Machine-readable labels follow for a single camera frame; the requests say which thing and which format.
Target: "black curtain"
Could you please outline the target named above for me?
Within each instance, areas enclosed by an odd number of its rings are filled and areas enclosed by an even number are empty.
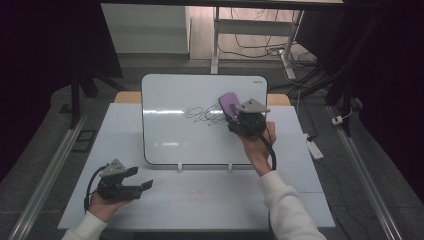
[[[364,126],[424,202],[423,44],[423,3],[392,1],[358,59],[354,94]]]
[[[122,77],[96,1],[0,1],[1,179],[74,71]]]

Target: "person's right hand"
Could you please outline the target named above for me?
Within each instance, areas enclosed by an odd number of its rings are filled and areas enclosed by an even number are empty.
[[[275,135],[275,123],[274,122],[266,122],[267,129],[263,132],[263,136],[268,142],[272,145],[274,144],[277,137]],[[259,174],[259,176],[263,176],[270,172],[271,166],[268,163],[269,151],[265,144],[259,139],[256,138],[246,138],[239,136],[241,142],[244,145],[244,151],[252,163],[253,168]]]

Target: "white table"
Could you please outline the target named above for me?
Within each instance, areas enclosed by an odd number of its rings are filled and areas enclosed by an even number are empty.
[[[334,226],[293,107],[271,107],[277,125],[274,149],[284,181],[295,187],[320,227]],[[92,174],[114,158],[139,173],[126,186],[153,179],[140,200],[121,208],[108,227],[127,231],[268,230],[268,211],[253,170],[157,170],[143,159],[140,104],[111,104],[59,229],[84,217],[83,199]]]

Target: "metal rail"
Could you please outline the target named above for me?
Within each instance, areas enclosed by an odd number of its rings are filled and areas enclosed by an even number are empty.
[[[333,109],[330,106],[327,106],[327,111],[331,117],[335,116]],[[371,177],[371,174],[368,172],[368,169],[364,164],[364,160],[356,148],[355,142],[353,141],[352,137],[348,137],[346,135],[341,127],[338,127],[337,131],[343,146],[345,147],[346,152],[352,161],[357,176],[368,195],[368,199],[376,211],[377,217],[380,220],[381,226],[383,227],[387,238],[390,240],[402,240],[403,238],[399,232],[396,222],[394,221],[389,208],[386,205],[386,202],[378,191],[377,186]]]
[[[60,173],[60,170],[62,169],[63,164],[65,163],[66,158],[68,157],[69,152],[71,151],[73,143],[78,137],[78,134],[87,119],[87,113],[90,105],[91,104],[89,103],[87,110],[77,122],[76,126],[66,132],[59,148],[56,150],[56,153],[54,154],[49,166],[38,183],[37,188],[35,189],[28,204],[19,217],[19,220],[16,222],[15,227],[13,228],[12,233],[8,238],[9,240],[27,238],[35,220],[38,217],[38,214],[41,211],[41,208],[44,205],[44,202],[50,193],[50,190],[53,187],[53,184],[55,183]]]

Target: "hand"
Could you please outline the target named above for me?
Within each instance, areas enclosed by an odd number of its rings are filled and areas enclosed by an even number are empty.
[[[90,198],[90,207],[88,211],[103,222],[108,222],[113,214],[125,204],[131,201],[111,202],[104,200],[97,192],[94,192]]]
[[[266,122],[267,129],[262,133],[265,139],[272,145],[274,144],[277,137],[275,135],[275,123]],[[259,174],[260,177],[270,172],[271,166],[268,163],[269,151],[265,144],[256,138],[246,138],[239,136],[241,142],[244,145],[244,151],[253,165],[253,168]]]

